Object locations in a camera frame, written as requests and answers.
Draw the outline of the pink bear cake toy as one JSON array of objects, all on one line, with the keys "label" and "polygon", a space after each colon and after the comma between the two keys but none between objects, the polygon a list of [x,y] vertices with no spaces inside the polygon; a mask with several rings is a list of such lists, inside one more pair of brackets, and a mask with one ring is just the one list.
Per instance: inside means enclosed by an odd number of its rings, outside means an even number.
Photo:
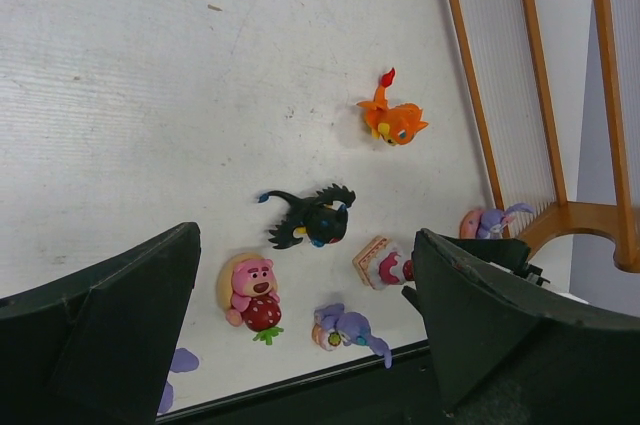
[{"label": "pink bear cake toy", "polygon": [[384,236],[375,236],[352,260],[362,282],[373,290],[414,281],[411,254]]}]

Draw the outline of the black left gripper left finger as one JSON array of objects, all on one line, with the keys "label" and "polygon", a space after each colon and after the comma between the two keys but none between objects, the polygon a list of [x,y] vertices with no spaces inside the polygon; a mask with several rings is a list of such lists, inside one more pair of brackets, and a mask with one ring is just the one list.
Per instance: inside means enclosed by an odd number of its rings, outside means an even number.
[{"label": "black left gripper left finger", "polygon": [[185,222],[2,298],[2,423],[154,423],[200,255]]}]

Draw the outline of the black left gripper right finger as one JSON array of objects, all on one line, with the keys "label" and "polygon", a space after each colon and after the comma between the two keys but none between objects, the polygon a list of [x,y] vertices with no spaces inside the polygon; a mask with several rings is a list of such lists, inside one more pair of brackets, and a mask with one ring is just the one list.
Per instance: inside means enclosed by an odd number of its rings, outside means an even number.
[{"label": "black left gripper right finger", "polygon": [[526,279],[528,246],[421,229],[414,283],[453,424],[635,424],[639,320]]}]

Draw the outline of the pink bear strawberry toy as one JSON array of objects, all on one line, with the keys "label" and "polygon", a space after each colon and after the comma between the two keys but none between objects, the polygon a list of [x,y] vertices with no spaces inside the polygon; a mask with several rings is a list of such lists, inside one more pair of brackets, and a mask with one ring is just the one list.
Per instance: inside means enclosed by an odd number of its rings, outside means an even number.
[{"label": "pink bear strawberry toy", "polygon": [[271,346],[284,332],[278,282],[273,261],[257,253],[242,253],[229,259],[216,282],[216,299],[226,321],[245,325],[255,342]]}]

